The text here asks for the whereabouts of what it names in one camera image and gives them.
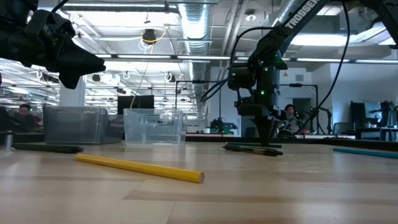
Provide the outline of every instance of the ceiling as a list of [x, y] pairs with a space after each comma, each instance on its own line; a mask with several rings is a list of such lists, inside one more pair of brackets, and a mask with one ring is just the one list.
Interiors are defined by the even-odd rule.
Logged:
[[[63, 17], [73, 22], [78, 35], [73, 41], [80, 47], [94, 54], [164, 54], [184, 55], [187, 54], [187, 36], [183, 33], [182, 18], [177, 13], [164, 12], [138, 12], [145, 4], [163, 4], [163, 1], [124, 1], [141, 5], [134, 10], [119, 8], [107, 8], [99, 10], [94, 5], [85, 7], [73, 4], [93, 3], [93, 1], [70, 1], [59, 12]], [[209, 43], [209, 55], [228, 55], [230, 53], [231, 41], [233, 41], [233, 30], [237, 27], [237, 34], [242, 33], [250, 27], [265, 25], [267, 20], [278, 13], [281, 1], [258, 0], [239, 1], [236, 13], [233, 13], [234, 0], [208, 1], [218, 2], [209, 4], [210, 27], [208, 35], [202, 39]], [[100, 4], [117, 4], [120, 1], [99, 2]], [[39, 7], [51, 9], [53, 1], [40, 1]], [[253, 21], [241, 20], [238, 25], [239, 13], [243, 9], [254, 9], [256, 19]], [[320, 15], [304, 28], [305, 33], [341, 34], [345, 33], [344, 16], [340, 13], [338, 6], [329, 5], [322, 10]], [[351, 31], [360, 34], [373, 26], [374, 13], [364, 10], [363, 7], [353, 6], [350, 8]], [[228, 22], [234, 19], [234, 26], [227, 38], [226, 50], [222, 52], [225, 33], [228, 31]], [[141, 35], [145, 29], [154, 29], [155, 36], [159, 39], [153, 47], [142, 43]], [[239, 42], [237, 52], [241, 56], [248, 56], [256, 48], [257, 41], [264, 33], [261, 31], [250, 32]], [[388, 38], [385, 33], [376, 35], [367, 41], [367, 44], [352, 46], [348, 50], [346, 58], [384, 58], [390, 54], [390, 49], [378, 43]], [[285, 57], [303, 58], [339, 58], [341, 46], [320, 47], [307, 45], [291, 45], [285, 53]], [[219, 66], [218, 62], [203, 61], [206, 67]], [[118, 86], [126, 91], [127, 95], [149, 95], [156, 96], [156, 105], [159, 108], [171, 108], [174, 105], [175, 83], [165, 79], [170, 73], [176, 80], [192, 80], [192, 62], [106, 62], [105, 72], [87, 76], [86, 105], [103, 106], [110, 113], [116, 112], [115, 97], [123, 95], [117, 92]], [[291, 63], [291, 67], [303, 67], [309, 71], [316, 67], [313, 63]], [[43, 104], [57, 105], [59, 103], [60, 86], [58, 83], [43, 80], [43, 75], [57, 78], [57, 73], [49, 73], [44, 67], [33, 66], [26, 68], [19, 62], [0, 59], [0, 73], [3, 84], [17, 85], [16, 87], [0, 88], [0, 105], [15, 108], [22, 102], [34, 105], [40, 111]], [[203, 79], [215, 79], [217, 75], [208, 75], [210, 70], [205, 71]], [[93, 75], [99, 75], [99, 82], [93, 81]], [[179, 94], [178, 108], [191, 118], [204, 117], [205, 105], [200, 105], [197, 98], [198, 93], [203, 93], [208, 85], [192, 85], [186, 83]]]

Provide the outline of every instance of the clear plastic container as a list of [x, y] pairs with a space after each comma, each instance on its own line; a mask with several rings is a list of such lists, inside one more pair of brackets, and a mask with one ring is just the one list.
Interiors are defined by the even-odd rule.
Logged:
[[121, 142], [123, 117], [105, 108], [44, 106], [44, 136], [48, 144], [104, 144]]
[[124, 109], [126, 144], [184, 144], [183, 113], [179, 110]]

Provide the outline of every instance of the table surface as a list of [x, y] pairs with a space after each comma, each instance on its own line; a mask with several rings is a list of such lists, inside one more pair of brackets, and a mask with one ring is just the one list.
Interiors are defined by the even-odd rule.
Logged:
[[398, 160], [284, 145], [283, 156], [221, 144], [84, 146], [87, 154], [205, 171], [202, 184], [0, 150], [0, 217], [19, 223], [398, 223]]

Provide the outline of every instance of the black monitor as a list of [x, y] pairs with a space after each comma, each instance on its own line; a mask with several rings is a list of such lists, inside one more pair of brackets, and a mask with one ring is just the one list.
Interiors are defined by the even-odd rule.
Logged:
[[381, 119], [381, 104], [380, 102], [365, 101], [365, 116], [366, 118]]
[[[123, 114], [123, 109], [128, 109], [134, 96], [118, 96], [118, 114]], [[154, 109], [154, 95], [136, 96], [131, 108]]]

